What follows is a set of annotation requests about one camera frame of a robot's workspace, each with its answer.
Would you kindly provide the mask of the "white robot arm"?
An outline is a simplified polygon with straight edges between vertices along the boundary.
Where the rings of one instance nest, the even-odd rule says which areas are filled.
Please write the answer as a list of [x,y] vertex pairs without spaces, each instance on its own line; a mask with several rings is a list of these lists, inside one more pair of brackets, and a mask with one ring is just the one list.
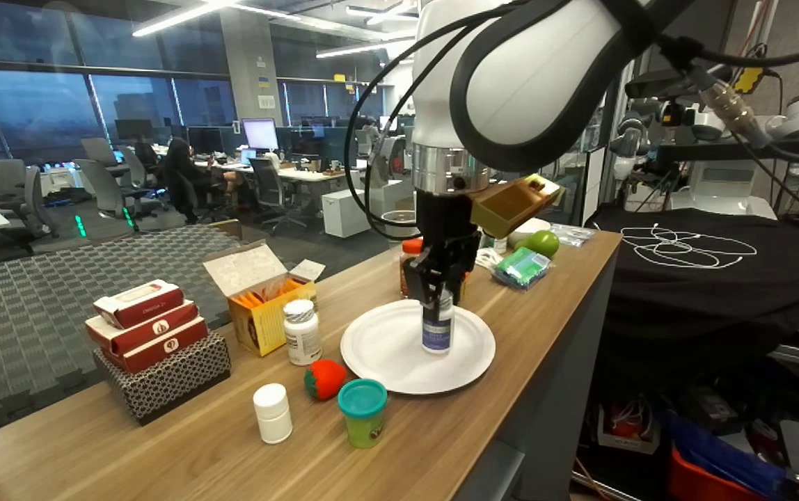
[[411,69],[421,304],[438,326],[472,264],[475,182],[559,159],[608,87],[692,0],[424,0]]

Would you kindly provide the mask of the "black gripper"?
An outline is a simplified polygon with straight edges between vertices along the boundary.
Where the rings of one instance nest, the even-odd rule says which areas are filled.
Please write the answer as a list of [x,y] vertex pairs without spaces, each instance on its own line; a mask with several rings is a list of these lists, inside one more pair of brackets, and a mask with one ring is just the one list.
[[417,196],[417,229],[424,253],[403,261],[407,296],[428,297],[428,271],[440,271],[438,322],[450,326],[463,279],[472,268],[479,232],[470,221],[472,201],[467,196]]

